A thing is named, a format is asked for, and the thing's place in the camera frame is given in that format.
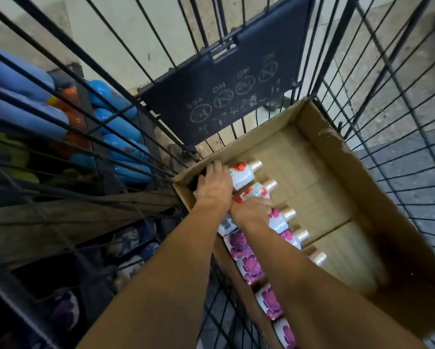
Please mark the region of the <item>person's right forearm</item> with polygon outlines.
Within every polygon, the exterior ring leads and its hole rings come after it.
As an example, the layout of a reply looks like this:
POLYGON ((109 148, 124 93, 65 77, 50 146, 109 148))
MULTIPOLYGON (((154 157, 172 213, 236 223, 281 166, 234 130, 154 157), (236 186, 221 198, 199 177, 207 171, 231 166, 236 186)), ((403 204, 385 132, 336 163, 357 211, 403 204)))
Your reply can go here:
POLYGON ((282 240, 266 222, 241 223, 300 349, 427 349, 395 320, 282 240))

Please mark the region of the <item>brown cardboard box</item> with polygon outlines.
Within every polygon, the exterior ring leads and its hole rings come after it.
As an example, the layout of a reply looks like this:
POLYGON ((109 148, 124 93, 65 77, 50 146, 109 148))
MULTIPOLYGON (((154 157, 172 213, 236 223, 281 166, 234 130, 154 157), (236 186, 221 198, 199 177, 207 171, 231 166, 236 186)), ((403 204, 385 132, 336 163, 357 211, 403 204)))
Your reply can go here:
POLYGON ((304 252, 327 256, 322 268, 366 296, 421 339, 435 334, 435 253, 315 104, 299 101, 182 171, 174 188, 188 210, 191 184, 211 161, 258 159, 271 199, 308 230, 304 252))

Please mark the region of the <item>person's right hand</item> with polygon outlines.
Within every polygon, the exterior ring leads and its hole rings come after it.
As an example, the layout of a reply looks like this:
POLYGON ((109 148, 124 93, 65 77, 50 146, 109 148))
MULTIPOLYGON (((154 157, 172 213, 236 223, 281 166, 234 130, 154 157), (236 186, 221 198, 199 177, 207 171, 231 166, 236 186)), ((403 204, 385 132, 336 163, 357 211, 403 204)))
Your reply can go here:
POLYGON ((257 197, 251 197, 242 204, 231 201, 229 213, 238 228, 251 231, 269 227, 269 219, 262 219, 256 215, 256 199, 257 197))

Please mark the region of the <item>blue plastic bottle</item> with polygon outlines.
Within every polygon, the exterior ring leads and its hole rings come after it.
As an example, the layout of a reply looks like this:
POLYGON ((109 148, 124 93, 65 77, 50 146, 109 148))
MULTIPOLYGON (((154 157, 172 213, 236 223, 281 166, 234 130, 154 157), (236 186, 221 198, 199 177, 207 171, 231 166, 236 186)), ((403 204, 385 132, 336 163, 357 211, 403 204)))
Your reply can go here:
POLYGON ((127 106, 131 105, 131 102, 123 97, 120 93, 118 93, 115 89, 110 87, 108 84, 106 84, 103 81, 100 80, 86 80, 86 83, 96 92, 98 95, 100 95, 102 98, 104 98, 106 101, 108 101, 113 107, 115 107, 116 110, 112 110, 112 108, 104 103, 102 100, 100 100, 98 97, 96 97, 91 92, 88 93, 90 102, 93 106, 106 109, 110 112, 116 112, 121 109, 124 109, 127 106))
POLYGON ((151 169, 143 164, 124 162, 133 169, 127 167, 114 165, 116 177, 126 185, 140 185, 147 184, 151 181, 151 169))
POLYGON ((149 162, 149 155, 148 155, 149 150, 145 145, 135 140, 129 140, 129 143, 127 143, 114 134, 106 134, 103 136, 103 139, 105 143, 115 148, 118 148, 119 150, 121 150, 126 154, 130 154, 134 156, 134 158, 130 158, 129 156, 127 157, 118 152, 110 150, 109 151, 110 158, 121 162, 128 162, 128 163, 139 163, 139 161, 149 162))
MULTIPOLYGON (((104 121, 114 114, 103 108, 96 108, 94 109, 93 113, 99 121, 104 121)), ((135 141, 139 141, 141 139, 140 131, 121 117, 113 119, 107 123, 107 126, 127 139, 135 141)))
POLYGON ((94 157, 82 153, 76 153, 69 158, 69 161, 73 164, 80 165, 91 171, 97 169, 96 160, 94 157))

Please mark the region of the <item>dark blue cart seat flap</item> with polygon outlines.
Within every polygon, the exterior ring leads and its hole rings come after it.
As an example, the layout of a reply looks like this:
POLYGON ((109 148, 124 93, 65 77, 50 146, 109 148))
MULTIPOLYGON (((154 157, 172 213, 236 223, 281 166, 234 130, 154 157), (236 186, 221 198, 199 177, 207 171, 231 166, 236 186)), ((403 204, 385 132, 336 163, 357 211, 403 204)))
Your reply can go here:
POLYGON ((143 102, 196 146, 294 88, 315 0, 280 0, 144 90, 143 102))

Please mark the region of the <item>row of floral bottles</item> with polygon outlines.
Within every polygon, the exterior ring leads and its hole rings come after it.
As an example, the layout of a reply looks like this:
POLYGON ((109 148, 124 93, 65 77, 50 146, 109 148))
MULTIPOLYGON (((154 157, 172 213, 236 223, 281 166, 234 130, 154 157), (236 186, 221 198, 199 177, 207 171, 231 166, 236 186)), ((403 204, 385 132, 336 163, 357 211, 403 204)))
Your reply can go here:
MULTIPOLYGON (((309 245, 336 230, 349 219, 349 214, 335 211, 334 207, 328 206, 327 201, 309 202, 305 206, 295 198, 290 198, 272 209, 270 227, 277 234, 291 229, 294 238, 298 240, 299 249, 307 251, 309 245)), ((277 349, 285 347, 278 337, 280 333, 284 339, 284 329, 274 331, 272 319, 265 317, 266 307, 260 307, 263 305, 263 299, 259 302, 255 298, 260 286, 265 287, 269 281, 262 277, 263 269, 256 266, 256 258, 250 257, 253 251, 250 250, 247 238, 243 237, 242 232, 238 232, 238 236, 233 236, 234 233, 235 230, 232 230, 229 234, 221 236, 222 245, 216 247, 216 260, 230 278, 244 309, 261 331, 268 346, 277 349)))

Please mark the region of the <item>red flower white bottle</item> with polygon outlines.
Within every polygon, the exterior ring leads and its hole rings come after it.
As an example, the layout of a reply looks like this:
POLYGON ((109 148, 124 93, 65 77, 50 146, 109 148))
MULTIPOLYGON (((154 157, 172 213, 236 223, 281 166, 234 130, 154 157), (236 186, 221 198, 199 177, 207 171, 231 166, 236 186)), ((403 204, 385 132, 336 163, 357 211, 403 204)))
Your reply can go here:
POLYGON ((255 179, 255 172, 263 166, 258 159, 251 162, 240 161, 230 168, 233 182, 233 193, 242 189, 255 179))
POLYGON ((277 185, 278 183, 275 180, 267 180, 264 183, 255 182, 250 187, 244 189, 242 193, 234 196, 233 201, 242 204, 251 197, 270 199, 271 192, 277 187, 277 185))

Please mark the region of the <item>white purple floral pouch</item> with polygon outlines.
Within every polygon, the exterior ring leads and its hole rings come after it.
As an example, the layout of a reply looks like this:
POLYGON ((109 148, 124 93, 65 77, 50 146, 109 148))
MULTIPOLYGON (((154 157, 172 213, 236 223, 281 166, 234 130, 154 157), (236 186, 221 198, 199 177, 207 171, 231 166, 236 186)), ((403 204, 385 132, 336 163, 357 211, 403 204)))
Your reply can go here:
POLYGON ((57 289, 45 302, 51 322, 61 334, 70 333, 78 324, 80 305, 77 296, 68 289, 57 289))
POLYGON ((157 242, 151 242, 118 266, 114 280, 117 293, 127 286, 138 270, 158 251, 159 246, 157 242))
POLYGON ((113 234, 112 239, 106 246, 106 255, 113 258, 122 258, 153 240, 156 234, 155 222, 144 222, 125 227, 113 234))

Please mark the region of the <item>yellow green package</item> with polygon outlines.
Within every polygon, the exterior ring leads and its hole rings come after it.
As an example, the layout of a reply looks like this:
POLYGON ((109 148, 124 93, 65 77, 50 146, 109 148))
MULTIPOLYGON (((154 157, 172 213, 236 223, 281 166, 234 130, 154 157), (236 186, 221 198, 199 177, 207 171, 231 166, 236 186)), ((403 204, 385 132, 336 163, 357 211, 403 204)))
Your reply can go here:
POLYGON ((3 170, 11 177, 33 183, 40 183, 39 178, 32 172, 26 171, 30 160, 27 146, 18 141, 11 140, 0 132, 0 161, 7 164, 3 170))

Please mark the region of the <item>large blue bottle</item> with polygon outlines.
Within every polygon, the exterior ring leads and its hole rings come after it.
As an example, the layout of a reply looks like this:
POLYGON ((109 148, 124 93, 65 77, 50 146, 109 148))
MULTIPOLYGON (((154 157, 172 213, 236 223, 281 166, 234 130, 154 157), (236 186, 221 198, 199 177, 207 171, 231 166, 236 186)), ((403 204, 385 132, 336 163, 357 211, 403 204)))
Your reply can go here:
MULTIPOLYGON (((47 105, 44 102, 34 101, 28 99, 27 97, 20 95, 18 93, 13 93, 10 91, 5 91, 6 94, 11 95, 11 97, 22 101, 25 104, 36 108, 48 114, 49 116, 57 119, 65 124, 69 124, 69 118, 60 109, 47 105)), ((30 129, 39 134, 45 134, 47 136, 52 136, 58 139, 62 139, 67 134, 67 129, 60 127, 54 123, 51 123, 43 118, 40 118, 28 111, 25 111, 19 107, 11 105, 10 103, 0 99, 0 119, 7 122, 17 124, 20 127, 30 129)))
MULTIPOLYGON (((55 89, 52 76, 41 68, 2 49, 0 49, 0 55, 42 81, 47 87, 55 89)), ((46 102, 51 97, 48 91, 19 74, 2 61, 0 61, 0 87, 40 102, 46 102)))

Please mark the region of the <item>person's left hand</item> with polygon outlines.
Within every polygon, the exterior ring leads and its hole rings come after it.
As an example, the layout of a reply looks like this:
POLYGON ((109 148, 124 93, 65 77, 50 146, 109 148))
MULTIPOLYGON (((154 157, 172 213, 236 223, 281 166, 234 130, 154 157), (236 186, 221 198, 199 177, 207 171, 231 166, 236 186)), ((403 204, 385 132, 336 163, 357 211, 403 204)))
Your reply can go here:
POLYGON ((225 214, 230 210, 232 196, 232 179, 199 176, 196 189, 196 207, 208 208, 225 214))

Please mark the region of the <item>person's left forearm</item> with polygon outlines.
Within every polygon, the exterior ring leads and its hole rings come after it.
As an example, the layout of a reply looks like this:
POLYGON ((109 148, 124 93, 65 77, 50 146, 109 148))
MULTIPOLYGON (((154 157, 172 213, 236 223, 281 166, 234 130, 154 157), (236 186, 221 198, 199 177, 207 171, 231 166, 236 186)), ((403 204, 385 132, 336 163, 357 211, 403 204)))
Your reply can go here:
POLYGON ((195 349, 214 241, 230 205, 231 198, 197 201, 76 349, 195 349))

